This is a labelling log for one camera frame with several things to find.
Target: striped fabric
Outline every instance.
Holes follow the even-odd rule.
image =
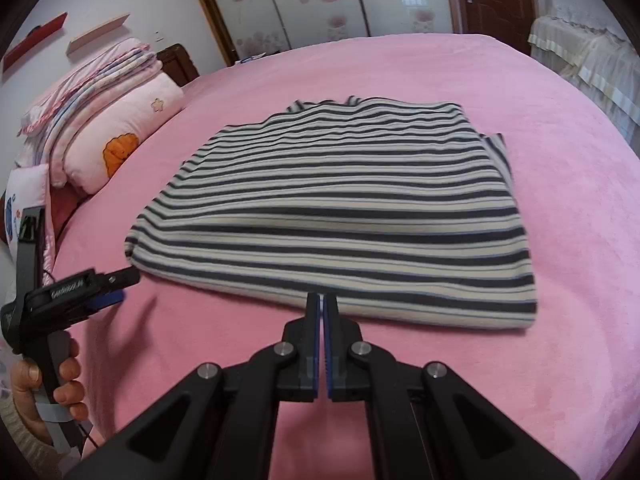
[[[500,135],[453,103],[295,102],[228,126],[138,216],[129,261],[176,282],[343,313],[522,328],[536,313]]]

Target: pink bedsheet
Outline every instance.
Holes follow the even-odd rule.
[[[415,365],[446,362],[583,480],[600,478],[640,419],[640,162],[577,89],[491,38],[347,40],[196,80],[187,108],[72,218],[55,275],[125,266],[137,214],[225,124],[350,94],[454,101],[479,131],[504,133],[540,297],[526,333],[363,320],[365,338]],[[92,419],[113,434],[200,362],[246,360],[299,314],[143,277],[72,330]],[[360,405],[283,405],[271,477],[370,479],[365,435]]]

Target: person's left hand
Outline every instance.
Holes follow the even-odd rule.
[[[53,398],[59,404],[68,406],[75,420],[86,420],[89,417],[89,409],[82,402],[84,386],[75,380],[80,376],[80,363],[76,360],[79,353],[78,342],[72,339],[69,348],[71,357],[63,361],[59,368],[60,377],[68,382],[54,390]],[[31,391],[42,384],[42,372],[35,363],[23,359],[11,368],[11,383],[15,409],[24,425],[39,440],[51,444],[49,431],[38,414]]]

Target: sweater sleeve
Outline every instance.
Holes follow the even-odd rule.
[[[0,416],[20,452],[39,478],[42,480],[61,479],[62,474],[58,463],[64,455],[58,454],[52,446],[39,441],[30,433],[15,409],[12,396],[0,400]]]

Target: metal screw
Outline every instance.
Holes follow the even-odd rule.
[[[273,351],[279,356],[289,355],[293,352],[293,345],[288,341],[280,341],[273,345]]]
[[[203,379],[212,379],[218,374],[218,367],[213,363],[203,363],[198,366],[198,375]]]
[[[447,375],[447,367],[443,363],[434,361],[427,365],[427,373],[434,379]]]
[[[351,345],[351,351],[356,355],[367,355],[371,352],[371,345],[366,341],[356,341]]]

